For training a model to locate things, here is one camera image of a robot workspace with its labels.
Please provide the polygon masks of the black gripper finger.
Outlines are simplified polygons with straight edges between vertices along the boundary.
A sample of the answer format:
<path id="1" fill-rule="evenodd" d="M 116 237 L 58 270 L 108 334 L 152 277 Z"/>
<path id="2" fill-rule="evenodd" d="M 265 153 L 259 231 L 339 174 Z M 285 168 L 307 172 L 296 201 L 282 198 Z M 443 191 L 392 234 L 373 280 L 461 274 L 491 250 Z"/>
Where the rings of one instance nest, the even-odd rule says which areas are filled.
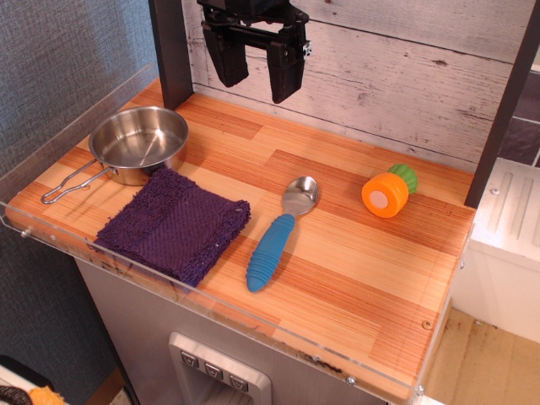
<path id="1" fill-rule="evenodd" d="M 238 42 L 230 27 L 202 23 L 208 53 L 221 83 L 233 87 L 248 77 L 246 47 Z"/>
<path id="2" fill-rule="evenodd" d="M 271 42 L 267 49 L 267 66 L 274 104 L 280 104 L 301 88 L 305 67 L 301 48 Z"/>

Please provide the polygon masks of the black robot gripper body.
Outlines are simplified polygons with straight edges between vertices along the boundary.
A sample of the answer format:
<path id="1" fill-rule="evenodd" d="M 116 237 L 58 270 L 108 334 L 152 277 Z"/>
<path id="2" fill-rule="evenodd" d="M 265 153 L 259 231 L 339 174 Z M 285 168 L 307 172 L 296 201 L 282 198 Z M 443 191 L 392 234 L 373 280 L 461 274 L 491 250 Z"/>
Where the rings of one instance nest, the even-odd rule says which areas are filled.
<path id="1" fill-rule="evenodd" d="M 305 58 L 311 54 L 305 25 L 309 15 L 289 1 L 200 1 L 209 49 L 223 53 L 238 46 L 266 49 L 283 45 Z"/>

